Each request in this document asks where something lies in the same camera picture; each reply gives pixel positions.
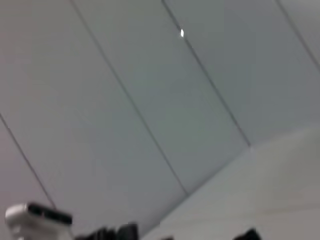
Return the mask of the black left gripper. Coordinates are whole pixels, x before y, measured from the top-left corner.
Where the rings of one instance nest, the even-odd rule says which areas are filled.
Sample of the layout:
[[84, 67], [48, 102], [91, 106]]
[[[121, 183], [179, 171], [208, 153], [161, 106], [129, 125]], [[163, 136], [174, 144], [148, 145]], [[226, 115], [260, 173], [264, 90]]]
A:
[[138, 240], [139, 226], [136, 222], [129, 222], [119, 228], [101, 227], [91, 233], [78, 235], [75, 240]]

